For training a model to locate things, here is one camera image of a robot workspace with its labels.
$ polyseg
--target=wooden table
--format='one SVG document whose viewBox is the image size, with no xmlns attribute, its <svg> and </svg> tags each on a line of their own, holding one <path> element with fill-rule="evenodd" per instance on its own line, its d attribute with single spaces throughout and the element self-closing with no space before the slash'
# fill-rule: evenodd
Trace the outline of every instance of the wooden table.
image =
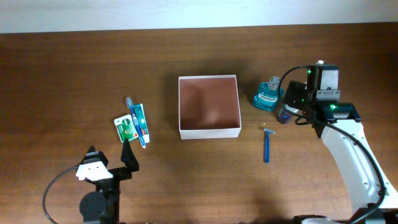
<svg viewBox="0 0 398 224">
<path fill-rule="evenodd" d="M 397 37 L 396 23 L 0 35 L 1 223 L 46 223 L 44 188 L 91 144 L 108 168 L 122 165 L 113 119 L 128 114 L 126 96 L 144 104 L 151 143 L 131 143 L 141 169 L 121 184 L 121 221 L 349 218 L 345 184 L 314 130 L 281 125 L 250 102 L 260 82 L 296 65 L 339 65 L 341 101 L 354 103 L 397 188 Z M 224 74 L 238 77 L 239 137 L 180 140 L 178 77 Z M 277 133 L 270 164 L 263 162 L 263 123 Z M 81 223 L 80 200 L 94 189 L 67 174 L 50 189 L 49 213 L 59 223 Z"/>
</svg>

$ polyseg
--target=blue toothbrush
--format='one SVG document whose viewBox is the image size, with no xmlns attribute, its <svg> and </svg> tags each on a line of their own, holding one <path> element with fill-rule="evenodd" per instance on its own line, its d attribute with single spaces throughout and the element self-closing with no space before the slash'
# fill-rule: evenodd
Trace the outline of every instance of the blue toothbrush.
<svg viewBox="0 0 398 224">
<path fill-rule="evenodd" d="M 264 131 L 266 132 L 266 137 L 264 141 L 264 162 L 269 163 L 269 134 L 275 134 L 275 131 L 266 129 L 264 128 Z"/>
<path fill-rule="evenodd" d="M 139 142 L 141 143 L 141 146 L 143 148 L 145 148 L 146 145 L 145 145 L 144 137 L 142 137 L 141 128 L 139 127 L 137 116 L 136 116 L 136 112 L 134 112 L 134 108 L 132 107 L 132 100 L 130 99 L 130 97 L 126 98 L 126 104 L 127 104 L 127 107 L 131 111 L 132 122 L 134 123 L 134 125 L 135 125 L 135 127 L 137 129 L 137 133 L 138 133 L 138 136 L 139 136 Z"/>
</svg>

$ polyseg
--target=white wall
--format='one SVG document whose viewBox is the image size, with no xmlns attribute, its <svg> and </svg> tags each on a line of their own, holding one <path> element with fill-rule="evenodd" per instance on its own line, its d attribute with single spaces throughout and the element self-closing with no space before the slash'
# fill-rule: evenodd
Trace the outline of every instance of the white wall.
<svg viewBox="0 0 398 224">
<path fill-rule="evenodd" d="M 398 21 L 398 0 L 0 0 L 0 33 Z"/>
</svg>

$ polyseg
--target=blue bottle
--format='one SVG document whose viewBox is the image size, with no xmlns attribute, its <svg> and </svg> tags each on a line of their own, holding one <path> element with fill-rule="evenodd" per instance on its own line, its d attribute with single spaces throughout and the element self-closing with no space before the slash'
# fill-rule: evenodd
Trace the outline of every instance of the blue bottle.
<svg viewBox="0 0 398 224">
<path fill-rule="evenodd" d="M 278 102 L 279 81 L 278 77 L 272 77 L 269 82 L 262 82 L 257 95 L 254 96 L 253 106 L 262 110 L 274 111 Z M 280 96 L 283 94 L 284 90 L 280 88 Z"/>
</svg>

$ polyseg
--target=white box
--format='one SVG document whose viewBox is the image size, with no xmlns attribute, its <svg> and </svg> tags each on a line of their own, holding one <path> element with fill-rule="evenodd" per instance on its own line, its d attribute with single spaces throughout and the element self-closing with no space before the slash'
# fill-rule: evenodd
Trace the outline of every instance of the white box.
<svg viewBox="0 0 398 224">
<path fill-rule="evenodd" d="M 236 138 L 241 132 L 236 75 L 178 78 L 181 139 Z"/>
</svg>

